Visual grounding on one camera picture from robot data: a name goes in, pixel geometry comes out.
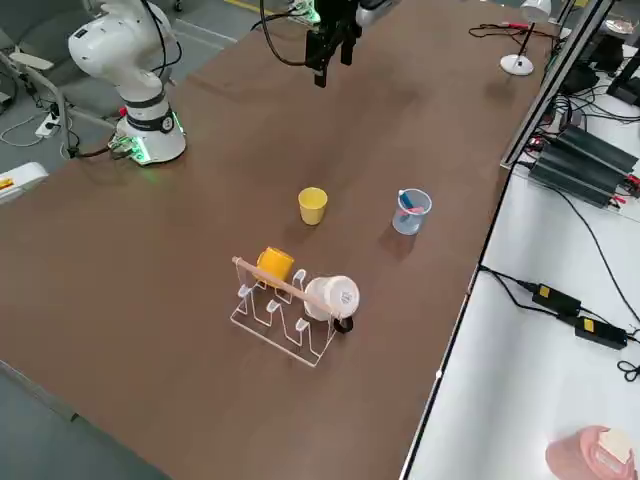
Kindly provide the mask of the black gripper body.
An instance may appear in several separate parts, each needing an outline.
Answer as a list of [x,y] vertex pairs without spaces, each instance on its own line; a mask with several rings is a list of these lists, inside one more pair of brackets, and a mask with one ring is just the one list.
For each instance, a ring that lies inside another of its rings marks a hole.
[[351,22],[356,20],[358,7],[357,0],[318,0],[319,32],[325,38],[331,38],[343,28],[351,33]]

